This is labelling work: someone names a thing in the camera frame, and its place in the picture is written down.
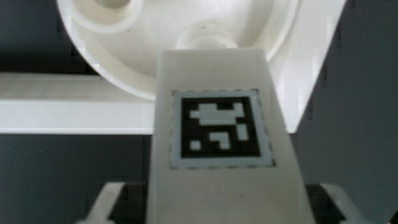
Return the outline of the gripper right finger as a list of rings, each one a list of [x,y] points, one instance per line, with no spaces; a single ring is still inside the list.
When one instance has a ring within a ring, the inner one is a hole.
[[[344,217],[340,224],[362,224],[362,214],[342,188],[326,183],[321,183],[321,188]]]

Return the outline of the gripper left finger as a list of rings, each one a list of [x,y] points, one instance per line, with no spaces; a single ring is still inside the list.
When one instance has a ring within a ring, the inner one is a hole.
[[[104,184],[88,214],[74,224],[115,224],[110,220],[111,209],[122,192],[124,183],[110,182]]]

